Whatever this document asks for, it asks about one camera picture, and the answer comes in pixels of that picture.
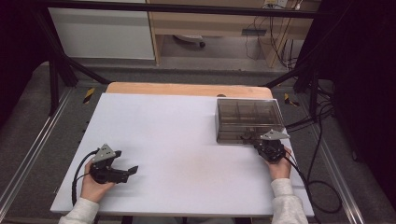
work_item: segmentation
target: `black cable bundle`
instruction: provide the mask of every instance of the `black cable bundle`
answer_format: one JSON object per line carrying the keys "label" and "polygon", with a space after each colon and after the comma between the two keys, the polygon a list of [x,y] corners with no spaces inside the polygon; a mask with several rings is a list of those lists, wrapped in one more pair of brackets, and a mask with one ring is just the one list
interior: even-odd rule
{"label": "black cable bundle", "polygon": [[72,204],[73,204],[73,206],[77,202],[77,181],[80,178],[82,178],[84,175],[87,175],[87,174],[84,174],[84,175],[82,175],[82,176],[80,176],[78,178],[79,169],[81,169],[81,166],[82,166],[82,164],[84,164],[85,160],[87,160],[92,155],[96,155],[96,153],[98,151],[99,151],[99,148],[97,150],[95,150],[95,151],[90,152],[87,156],[85,156],[84,159],[82,159],[81,163],[79,164],[79,166],[78,166],[78,168],[76,170],[75,177],[74,177],[73,183],[72,183]]}
{"label": "black cable bundle", "polygon": [[[329,101],[324,101],[324,102],[322,102],[321,104],[323,104],[323,103],[327,103],[327,104],[324,105],[324,106],[320,109],[320,111],[319,111],[319,113],[318,113],[319,137],[318,137],[317,145],[316,145],[316,147],[315,147],[314,155],[312,156],[312,160],[311,160],[311,163],[310,163],[310,166],[309,166],[309,169],[308,169],[307,178],[305,178],[304,174],[300,171],[300,169],[299,169],[299,167],[298,167],[298,165],[297,165],[295,159],[294,159],[291,155],[290,155],[290,157],[293,159],[294,162],[292,162],[290,159],[288,159],[288,158],[286,158],[286,157],[285,157],[285,159],[294,167],[294,169],[297,171],[297,173],[299,174],[299,176],[300,176],[301,179],[303,180],[304,186],[305,186],[305,189],[306,189],[306,192],[307,192],[307,194],[308,194],[308,199],[309,199],[309,201],[310,201],[318,210],[320,210],[320,211],[322,211],[322,212],[324,212],[324,213],[334,214],[334,213],[337,213],[338,211],[340,211],[340,209],[342,208],[342,200],[341,200],[341,197],[340,197],[338,191],[337,191],[333,186],[331,186],[329,183],[327,183],[327,182],[325,182],[325,181],[321,181],[321,180],[311,180],[311,181],[310,181],[310,176],[311,176],[312,168],[313,168],[313,165],[314,165],[314,162],[315,162],[315,158],[316,158],[316,156],[317,156],[317,154],[318,154],[318,149],[319,149],[319,146],[320,146],[320,140],[321,140],[321,137],[322,137],[322,134],[323,134],[322,123],[321,123],[321,122],[322,122],[323,119],[326,119],[327,117],[329,117],[329,116],[332,114],[332,112],[333,112],[333,107],[331,107],[331,108],[325,110],[327,107],[329,107],[330,105],[332,105],[331,103],[329,103]],[[315,121],[314,121],[313,119],[311,119],[311,118],[309,118],[309,117],[305,117],[304,119],[301,119],[300,121],[297,121],[297,122],[295,122],[295,123],[292,123],[292,124],[290,124],[290,125],[287,125],[286,127],[287,127],[287,129],[291,129],[291,128],[296,128],[296,127],[298,127],[298,126],[304,125],[304,127],[302,127],[302,128],[305,128],[305,127],[307,127],[307,126],[309,126],[309,125],[312,125],[312,124],[314,124],[314,123],[315,123]],[[295,129],[295,130],[292,130],[292,131],[288,131],[288,132],[289,132],[289,133],[290,133],[290,132],[295,132],[295,131],[301,130],[302,128],[298,128],[298,129]],[[315,202],[313,201],[313,199],[312,199],[312,194],[311,194],[311,191],[310,191],[310,188],[309,188],[309,187],[312,186],[313,184],[322,184],[322,185],[326,185],[327,187],[329,187],[329,188],[336,194],[336,196],[337,196],[337,199],[338,199],[338,206],[337,206],[335,209],[333,209],[333,210],[327,210],[327,209],[324,209],[324,208],[320,207],[317,203],[315,203]]]}

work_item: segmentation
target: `person's left hand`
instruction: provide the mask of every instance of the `person's left hand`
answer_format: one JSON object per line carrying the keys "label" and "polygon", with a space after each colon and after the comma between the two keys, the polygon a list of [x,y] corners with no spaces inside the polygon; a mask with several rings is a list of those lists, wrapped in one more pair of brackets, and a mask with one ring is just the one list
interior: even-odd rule
{"label": "person's left hand", "polygon": [[92,162],[89,161],[85,165],[85,173],[84,178],[82,179],[82,189],[81,189],[81,198],[90,200],[94,203],[99,203],[100,200],[105,196],[106,192],[116,185],[115,183],[105,183],[99,184],[97,183],[92,176],[90,175],[90,168]]}

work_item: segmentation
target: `white sleeve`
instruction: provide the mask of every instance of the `white sleeve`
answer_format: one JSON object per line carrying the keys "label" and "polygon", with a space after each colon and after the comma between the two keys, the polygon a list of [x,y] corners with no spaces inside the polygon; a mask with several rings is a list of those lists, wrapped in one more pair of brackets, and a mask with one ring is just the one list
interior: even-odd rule
{"label": "white sleeve", "polygon": [[91,224],[99,210],[99,204],[87,199],[79,198],[65,217],[61,217],[59,224]]}
{"label": "white sleeve", "polygon": [[275,198],[273,199],[273,224],[308,223],[301,199],[294,195],[291,181],[288,178],[276,179],[271,183]]}

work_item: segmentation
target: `gray carpet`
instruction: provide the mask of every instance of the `gray carpet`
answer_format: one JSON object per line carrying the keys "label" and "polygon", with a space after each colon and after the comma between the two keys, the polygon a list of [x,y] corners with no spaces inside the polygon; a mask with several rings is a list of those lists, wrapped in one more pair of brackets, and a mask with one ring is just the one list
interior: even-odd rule
{"label": "gray carpet", "polygon": [[[112,69],[98,70],[98,73],[117,81],[134,82],[171,82],[194,84],[241,84],[256,86],[272,80],[275,74],[263,76],[249,72],[219,72],[219,71],[189,71],[160,69]],[[40,68],[35,72],[20,103],[15,108],[12,117],[0,130],[0,161],[6,164],[5,172],[0,174],[0,189],[4,190],[7,183],[21,163],[27,149],[33,143],[44,124],[50,109],[50,94],[48,87],[48,71]],[[283,86],[288,87],[292,81]],[[55,197],[53,191],[62,183],[66,170],[78,148],[78,141],[83,137],[93,110],[105,87],[95,90],[87,105],[82,103],[88,88],[74,89],[62,117],[55,126],[47,144],[44,146],[32,171],[24,182],[14,203],[11,205],[7,218],[59,218],[58,214],[50,212],[50,206]],[[280,102],[280,108],[287,124],[306,116],[301,106],[284,104],[284,92],[288,90],[290,99],[298,98],[291,89],[274,89],[274,96]],[[387,198],[376,184],[370,171],[364,163],[354,162],[351,151],[344,139],[336,118],[329,117],[323,121],[323,134],[330,145],[340,169],[348,183],[366,223],[396,223],[396,214],[389,205]],[[290,133],[291,144],[296,154],[301,170],[306,173],[316,145],[310,128]],[[332,183],[323,160],[318,155],[311,179]],[[314,185],[312,188],[314,200],[321,207],[332,209],[337,205],[333,192],[327,187]],[[326,214],[314,208],[322,223],[348,223],[347,215],[342,209],[336,214]]]}

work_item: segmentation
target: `gray floor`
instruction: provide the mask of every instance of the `gray floor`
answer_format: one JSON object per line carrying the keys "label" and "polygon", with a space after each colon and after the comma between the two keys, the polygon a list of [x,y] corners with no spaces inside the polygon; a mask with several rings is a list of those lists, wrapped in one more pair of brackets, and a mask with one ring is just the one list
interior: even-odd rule
{"label": "gray floor", "polygon": [[[159,66],[150,63],[139,66],[135,62],[122,65],[113,63],[111,68],[99,68],[96,65],[93,70],[117,81],[248,86],[264,84],[287,71],[280,66],[268,69],[262,55],[259,55],[258,60],[250,59],[246,52],[248,50],[250,53],[250,50],[257,48],[257,41],[254,38],[248,40],[247,50],[245,38],[207,37],[205,42],[206,47],[200,49],[196,44],[184,43],[168,36],[163,46],[163,63]],[[87,121],[90,120],[100,98],[100,93],[106,90],[104,86],[97,87],[90,102],[84,105],[82,100],[88,86],[83,84],[91,83],[91,81],[83,75],[78,76],[84,79],[80,82],[82,85],[73,89],[71,99],[10,206],[4,223],[10,222],[11,219],[15,221],[16,218],[22,218],[18,221],[25,221],[25,223],[34,223],[34,220],[39,223],[45,221],[53,223],[60,217],[50,212],[50,206],[55,197],[54,191],[62,183],[74,152],[78,148],[78,141],[82,139],[83,131],[88,125]],[[290,95],[292,101],[307,97],[306,94],[295,95],[291,88],[292,83],[293,80],[289,80],[281,87],[273,89],[275,98],[281,103],[280,109],[287,124],[306,116],[301,106],[283,103],[285,92]],[[38,68],[15,107],[13,115],[0,130],[0,161],[6,164],[3,165],[3,172],[0,174],[1,193],[6,189],[48,118],[50,110],[48,84],[48,68],[46,66]],[[336,118],[328,117],[323,120],[323,134],[365,222],[396,223],[395,211],[376,184],[367,166],[352,160],[351,150]],[[310,128],[290,133],[290,135],[296,159],[301,170],[306,173],[312,159],[316,138]],[[312,179],[332,183],[320,154],[314,165]],[[327,187],[314,185],[312,192],[315,202],[320,206],[327,209],[336,206],[336,197]],[[348,223],[344,210],[336,214],[326,214],[316,208],[314,210],[322,223]],[[119,220],[120,218],[105,217],[105,219]],[[255,223],[268,222],[265,218],[254,220]]]}

